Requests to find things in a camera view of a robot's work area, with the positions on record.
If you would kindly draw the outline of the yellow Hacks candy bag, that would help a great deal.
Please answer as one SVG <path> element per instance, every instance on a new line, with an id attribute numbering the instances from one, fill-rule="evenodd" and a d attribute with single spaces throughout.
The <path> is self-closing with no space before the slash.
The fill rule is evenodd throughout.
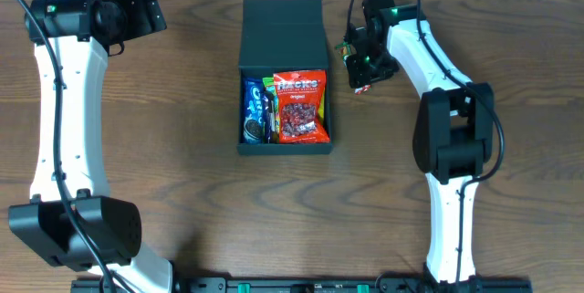
<path id="1" fill-rule="evenodd" d="M 326 93 L 323 92 L 320 98 L 320 102 L 318 105 L 318 112 L 317 112 L 317 116 L 318 116 L 318 121 L 320 123 L 324 122 L 324 115 L 325 115 L 325 98 L 326 98 Z"/>

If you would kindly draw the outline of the green red KitKat bar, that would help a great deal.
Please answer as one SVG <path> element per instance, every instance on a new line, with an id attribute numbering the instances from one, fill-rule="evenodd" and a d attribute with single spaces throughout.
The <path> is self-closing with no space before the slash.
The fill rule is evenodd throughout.
<path id="1" fill-rule="evenodd" d="M 336 45 L 335 49 L 339 52 L 339 54 L 343 60 L 343 64 L 347 65 L 347 59 L 352 54 L 350 45 L 347 42 L 342 42 L 342 43 Z M 362 87 L 355 88 L 354 93 L 356 95 L 359 95 L 359 94 L 367 92 L 370 88 L 371 88 L 371 85 L 364 85 Z"/>

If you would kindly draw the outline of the blue Oreo pack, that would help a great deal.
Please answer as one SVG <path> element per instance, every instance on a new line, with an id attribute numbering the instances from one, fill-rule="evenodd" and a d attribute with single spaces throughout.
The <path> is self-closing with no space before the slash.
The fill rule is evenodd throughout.
<path id="1" fill-rule="evenodd" d="M 244 79 L 244 121 L 245 143 L 259 144 L 264 141 L 264 86 L 259 78 Z"/>

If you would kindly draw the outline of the red Hacks candy bag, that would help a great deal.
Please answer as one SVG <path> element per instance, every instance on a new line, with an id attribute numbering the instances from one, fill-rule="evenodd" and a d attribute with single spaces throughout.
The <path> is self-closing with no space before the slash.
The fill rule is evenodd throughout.
<path id="1" fill-rule="evenodd" d="M 318 116 L 327 85 L 324 69 L 276 73 L 273 76 L 279 114 L 279 142 L 328 143 Z"/>

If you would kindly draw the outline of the black box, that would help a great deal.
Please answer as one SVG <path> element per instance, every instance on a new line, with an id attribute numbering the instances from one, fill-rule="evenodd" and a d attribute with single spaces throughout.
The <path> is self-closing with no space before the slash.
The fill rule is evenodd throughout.
<path id="1" fill-rule="evenodd" d="M 322 0 L 244 0 L 239 54 L 239 129 L 236 149 L 241 155 L 329 154 L 333 144 L 249 144 L 245 142 L 245 80 L 277 72 L 331 71 L 323 25 Z"/>

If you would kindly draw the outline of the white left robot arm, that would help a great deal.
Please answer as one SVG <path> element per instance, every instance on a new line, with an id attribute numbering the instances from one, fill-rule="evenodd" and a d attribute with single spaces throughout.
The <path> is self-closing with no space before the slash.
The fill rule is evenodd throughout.
<path id="1" fill-rule="evenodd" d="M 109 49 L 164 29 L 157 0 L 34 0 L 26 21 L 40 139 L 29 201 L 9 208 L 10 230 L 50 266 L 100 275 L 105 288 L 172 291 L 172 264 L 143 243 L 137 206 L 110 194 L 101 143 Z"/>

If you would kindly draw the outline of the Haribo gummy bag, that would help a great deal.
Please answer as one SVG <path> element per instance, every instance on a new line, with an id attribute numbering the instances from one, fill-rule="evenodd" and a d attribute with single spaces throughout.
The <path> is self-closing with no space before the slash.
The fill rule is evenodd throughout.
<path id="1" fill-rule="evenodd" d="M 275 132 L 279 133 L 279 109 L 278 109 L 278 96 L 276 93 L 276 86 L 274 83 L 274 78 L 273 77 L 264 77 L 262 78 L 263 84 L 264 84 L 264 88 L 266 90 L 266 92 L 271 95 L 271 99 L 273 101 L 273 113 L 274 113 L 274 117 L 275 117 Z"/>

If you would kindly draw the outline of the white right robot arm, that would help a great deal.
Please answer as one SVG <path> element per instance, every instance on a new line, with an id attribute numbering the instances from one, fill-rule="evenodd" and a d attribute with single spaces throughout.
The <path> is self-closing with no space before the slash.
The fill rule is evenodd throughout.
<path id="1" fill-rule="evenodd" d="M 420 104 L 412 137 L 431 197 L 425 275 L 435 289 L 469 285 L 475 276 L 473 212 L 478 178 L 490 160 L 494 94 L 445 55 L 417 5 L 363 0 L 365 26 L 349 26 L 342 46 L 349 84 L 363 89 L 403 70 Z"/>

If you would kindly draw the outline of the dark blue candy bar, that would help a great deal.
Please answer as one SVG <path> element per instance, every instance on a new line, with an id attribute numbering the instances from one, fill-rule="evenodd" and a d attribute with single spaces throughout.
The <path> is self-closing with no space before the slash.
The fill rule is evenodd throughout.
<path id="1" fill-rule="evenodd" d="M 264 92 L 264 109 L 265 109 L 265 138 L 266 143 L 276 143 L 276 117 L 274 113 L 274 96 L 272 93 Z"/>

